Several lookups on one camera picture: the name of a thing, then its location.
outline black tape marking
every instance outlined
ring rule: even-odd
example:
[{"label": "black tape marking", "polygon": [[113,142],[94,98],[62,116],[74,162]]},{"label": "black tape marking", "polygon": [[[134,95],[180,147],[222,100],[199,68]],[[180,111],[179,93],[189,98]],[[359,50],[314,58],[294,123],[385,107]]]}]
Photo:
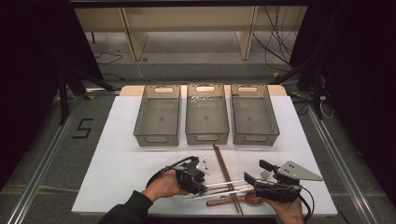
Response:
[{"label": "black tape marking", "polygon": [[86,134],[84,136],[73,136],[73,139],[82,139],[82,138],[88,138],[88,135],[90,135],[91,129],[92,128],[81,128],[82,122],[84,121],[92,121],[93,119],[82,119],[79,122],[77,131],[87,131]]}]

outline white table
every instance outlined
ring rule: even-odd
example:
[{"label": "white table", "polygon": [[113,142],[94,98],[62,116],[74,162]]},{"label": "white table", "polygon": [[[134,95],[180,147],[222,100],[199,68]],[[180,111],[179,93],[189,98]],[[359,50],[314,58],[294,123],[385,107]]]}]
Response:
[{"label": "white table", "polygon": [[[219,146],[231,179],[243,179],[244,172],[258,175],[262,171],[259,160],[266,160],[278,166],[283,165],[287,160],[292,160],[321,175],[291,99],[288,96],[272,96],[271,99],[280,130],[280,136],[272,147],[235,146],[231,133],[227,145]],[[134,189],[143,190],[151,176],[165,165],[189,156],[207,157],[211,175],[205,177],[206,184],[224,182],[213,147],[187,145],[184,132],[185,94],[182,94],[181,101],[178,147],[142,148],[137,144],[134,138],[134,124],[140,101],[139,96],[116,97],[72,212],[82,215],[104,214],[114,205],[125,203]],[[229,120],[231,120],[229,103],[227,98]],[[301,181],[301,184],[314,196],[314,216],[332,217],[337,214],[324,182]],[[310,196],[304,190],[302,195],[309,204],[312,204]],[[231,203],[206,207],[205,201],[182,202],[183,197],[160,199],[148,213],[151,216],[163,217],[240,216]],[[275,215],[272,207],[266,203],[259,206],[241,203],[241,206],[246,216]]]}]

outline human hand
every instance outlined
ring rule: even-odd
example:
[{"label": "human hand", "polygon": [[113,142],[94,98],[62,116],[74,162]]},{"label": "human hand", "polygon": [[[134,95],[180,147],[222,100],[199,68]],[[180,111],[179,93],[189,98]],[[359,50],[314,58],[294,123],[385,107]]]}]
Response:
[{"label": "human hand", "polygon": [[264,199],[270,204],[283,224],[304,224],[301,200],[297,198],[293,203],[279,203]]},{"label": "human hand", "polygon": [[177,183],[176,171],[170,170],[155,179],[146,189],[142,191],[152,202],[159,198],[169,198],[175,195],[188,195]]}]

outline wooden stick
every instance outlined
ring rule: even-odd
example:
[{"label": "wooden stick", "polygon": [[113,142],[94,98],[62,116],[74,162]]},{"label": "wooden stick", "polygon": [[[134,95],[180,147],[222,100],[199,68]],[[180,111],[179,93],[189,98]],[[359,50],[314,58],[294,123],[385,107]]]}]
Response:
[{"label": "wooden stick", "polygon": [[[223,160],[223,158],[221,156],[221,152],[220,152],[219,147],[216,147],[215,145],[213,145],[213,148],[215,149],[216,157],[218,158],[218,161],[219,161],[219,164],[220,164],[220,168],[221,168],[221,171],[223,172],[225,181],[231,182],[230,175],[228,174],[227,167],[225,166],[225,163],[224,163],[224,160]],[[229,184],[228,185],[228,189],[229,189],[229,191],[234,191],[233,184]],[[235,205],[236,212],[239,214],[239,211],[241,211],[241,214],[243,216],[244,212],[242,211],[241,204],[239,203],[239,201],[236,198],[236,194],[234,194],[234,193],[231,194],[231,197],[233,199],[233,204]]]}]

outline bin handle cutout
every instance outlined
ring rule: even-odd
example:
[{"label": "bin handle cutout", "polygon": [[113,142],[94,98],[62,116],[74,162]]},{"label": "bin handle cutout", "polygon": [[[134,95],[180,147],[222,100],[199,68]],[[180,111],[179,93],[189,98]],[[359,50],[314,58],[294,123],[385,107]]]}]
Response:
[{"label": "bin handle cutout", "polygon": [[255,92],[255,91],[257,91],[257,87],[239,87],[238,91],[241,91],[241,92]]},{"label": "bin handle cutout", "polygon": [[159,87],[159,88],[155,88],[154,91],[156,93],[173,93],[174,89],[171,87]]},{"label": "bin handle cutout", "polygon": [[219,136],[214,134],[198,135],[195,137],[197,141],[218,141]]},{"label": "bin handle cutout", "polygon": [[196,91],[215,91],[215,87],[200,86],[195,88]]},{"label": "bin handle cutout", "polygon": [[267,142],[268,140],[267,136],[245,136],[246,142]]},{"label": "bin handle cutout", "polygon": [[167,137],[145,137],[147,143],[167,143],[169,139]]}]

